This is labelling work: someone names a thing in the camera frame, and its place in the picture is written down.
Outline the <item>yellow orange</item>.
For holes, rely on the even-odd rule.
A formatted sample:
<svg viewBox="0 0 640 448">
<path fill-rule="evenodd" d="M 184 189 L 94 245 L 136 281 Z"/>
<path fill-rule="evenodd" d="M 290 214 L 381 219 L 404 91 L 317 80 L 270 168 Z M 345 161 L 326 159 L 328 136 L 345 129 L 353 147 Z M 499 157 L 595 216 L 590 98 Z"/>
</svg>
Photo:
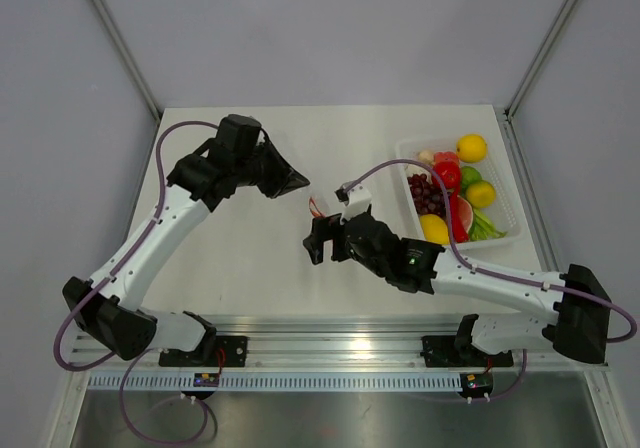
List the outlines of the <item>yellow orange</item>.
<svg viewBox="0 0 640 448">
<path fill-rule="evenodd" d="M 456 154 L 464 163 L 481 162 L 486 158 L 487 152 L 487 142 L 479 134 L 465 135 L 456 143 Z"/>
<path fill-rule="evenodd" d="M 494 186 L 486 180 L 471 183 L 465 191 L 466 200 L 472 207 L 484 209 L 491 206 L 497 197 Z"/>
</svg>

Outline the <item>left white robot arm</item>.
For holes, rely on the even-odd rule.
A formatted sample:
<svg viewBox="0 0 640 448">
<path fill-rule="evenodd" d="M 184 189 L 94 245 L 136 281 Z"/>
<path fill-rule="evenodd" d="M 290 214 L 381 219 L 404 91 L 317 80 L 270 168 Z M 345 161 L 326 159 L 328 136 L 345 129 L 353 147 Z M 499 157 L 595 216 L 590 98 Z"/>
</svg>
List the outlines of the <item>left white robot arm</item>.
<svg viewBox="0 0 640 448">
<path fill-rule="evenodd" d="M 54 338 L 56 362 L 68 371 L 61 345 L 76 325 L 108 348 L 110 357 L 135 360 L 149 351 L 174 353 L 195 366 L 216 353 L 216 328 L 192 312 L 152 312 L 142 307 L 159 271 L 185 238 L 239 188 L 256 187 L 276 199 L 309 186 L 309 180 L 279 153 L 259 121 L 229 114 L 215 136 L 179 159 L 166 173 L 162 145 L 182 128 L 169 127 L 155 146 L 159 197 L 143 223 L 88 279 L 70 278 L 62 289 L 69 313 Z"/>
</svg>

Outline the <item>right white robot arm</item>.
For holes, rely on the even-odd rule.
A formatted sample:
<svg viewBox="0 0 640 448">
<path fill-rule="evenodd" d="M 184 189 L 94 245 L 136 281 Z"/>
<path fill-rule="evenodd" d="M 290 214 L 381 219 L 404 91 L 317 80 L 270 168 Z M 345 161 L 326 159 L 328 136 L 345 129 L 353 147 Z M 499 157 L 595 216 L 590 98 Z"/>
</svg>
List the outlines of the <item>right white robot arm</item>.
<svg viewBox="0 0 640 448">
<path fill-rule="evenodd" d="M 348 221 L 340 215 L 313 220 L 303 241 L 313 264 L 322 263 L 325 243 L 332 245 L 332 260 L 351 259 L 403 292 L 469 297 L 508 308 L 494 318 L 463 317 L 453 342 L 463 363 L 544 349 L 587 364 L 605 360 L 611 300 L 587 267 L 572 264 L 565 273 L 483 268 L 442 245 L 400 238 L 369 213 Z"/>
</svg>

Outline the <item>yellow orange top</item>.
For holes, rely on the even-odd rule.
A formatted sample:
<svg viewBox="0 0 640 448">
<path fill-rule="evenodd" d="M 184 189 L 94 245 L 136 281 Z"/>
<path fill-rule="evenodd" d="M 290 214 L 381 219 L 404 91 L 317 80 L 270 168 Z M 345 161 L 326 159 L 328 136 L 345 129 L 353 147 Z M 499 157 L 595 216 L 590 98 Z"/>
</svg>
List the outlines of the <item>yellow orange top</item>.
<svg viewBox="0 0 640 448">
<path fill-rule="evenodd" d="M 456 143 L 456 154 L 464 163 L 481 162 L 486 158 L 487 152 L 487 142 L 479 134 L 465 135 Z"/>
</svg>

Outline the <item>clear zip top bag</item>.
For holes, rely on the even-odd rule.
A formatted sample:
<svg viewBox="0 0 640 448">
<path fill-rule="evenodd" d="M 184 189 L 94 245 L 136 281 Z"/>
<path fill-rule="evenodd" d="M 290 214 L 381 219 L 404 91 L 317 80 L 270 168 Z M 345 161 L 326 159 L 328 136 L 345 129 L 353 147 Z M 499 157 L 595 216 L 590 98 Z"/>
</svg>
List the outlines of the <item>clear zip top bag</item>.
<svg viewBox="0 0 640 448">
<path fill-rule="evenodd" d="M 312 196 L 310 196 L 308 199 L 308 208 L 313 218 L 321 219 L 326 217 L 326 214 L 320 209 L 319 205 L 316 203 L 315 199 Z"/>
</svg>

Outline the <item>white garlic bulb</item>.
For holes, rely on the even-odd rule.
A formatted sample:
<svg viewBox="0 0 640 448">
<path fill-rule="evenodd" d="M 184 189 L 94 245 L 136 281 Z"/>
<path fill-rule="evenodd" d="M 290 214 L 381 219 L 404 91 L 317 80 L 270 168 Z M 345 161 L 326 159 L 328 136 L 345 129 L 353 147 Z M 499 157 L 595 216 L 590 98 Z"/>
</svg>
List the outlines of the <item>white garlic bulb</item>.
<svg viewBox="0 0 640 448">
<path fill-rule="evenodd" d="M 435 160 L 435 154 L 430 150 L 422 150 L 417 155 L 417 160 L 426 165 L 433 165 Z"/>
</svg>

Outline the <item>yellow lemon front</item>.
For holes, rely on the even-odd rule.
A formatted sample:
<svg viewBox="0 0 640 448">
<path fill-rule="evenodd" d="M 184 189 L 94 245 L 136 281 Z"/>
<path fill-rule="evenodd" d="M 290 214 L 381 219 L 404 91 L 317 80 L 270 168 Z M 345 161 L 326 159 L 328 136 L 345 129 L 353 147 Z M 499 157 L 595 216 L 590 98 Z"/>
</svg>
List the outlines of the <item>yellow lemon front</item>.
<svg viewBox="0 0 640 448">
<path fill-rule="evenodd" d="M 419 222 L 426 241 L 440 245 L 450 243 L 448 225 L 441 217 L 435 214 L 421 215 Z"/>
</svg>

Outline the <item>red tomato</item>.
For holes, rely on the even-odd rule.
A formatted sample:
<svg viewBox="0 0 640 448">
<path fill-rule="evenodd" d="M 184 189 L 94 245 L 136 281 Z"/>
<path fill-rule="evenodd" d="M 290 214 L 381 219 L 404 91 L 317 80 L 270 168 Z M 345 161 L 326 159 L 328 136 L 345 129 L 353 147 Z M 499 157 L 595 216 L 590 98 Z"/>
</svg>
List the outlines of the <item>red tomato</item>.
<svg viewBox="0 0 640 448">
<path fill-rule="evenodd" d="M 455 162 L 441 161 L 436 163 L 433 169 L 448 190 L 454 190 L 460 186 L 461 170 Z"/>
</svg>

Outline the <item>watermelon slice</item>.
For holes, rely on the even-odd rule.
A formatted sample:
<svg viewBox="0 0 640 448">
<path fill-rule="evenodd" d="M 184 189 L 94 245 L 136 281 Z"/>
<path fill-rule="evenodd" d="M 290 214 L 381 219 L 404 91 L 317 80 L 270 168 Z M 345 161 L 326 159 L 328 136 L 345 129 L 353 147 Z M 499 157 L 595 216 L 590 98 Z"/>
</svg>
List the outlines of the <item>watermelon slice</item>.
<svg viewBox="0 0 640 448">
<path fill-rule="evenodd" d="M 453 229 L 455 232 L 463 229 L 469 234 L 474 222 L 474 213 L 471 204 L 463 197 L 450 197 L 450 207 L 453 216 Z"/>
</svg>

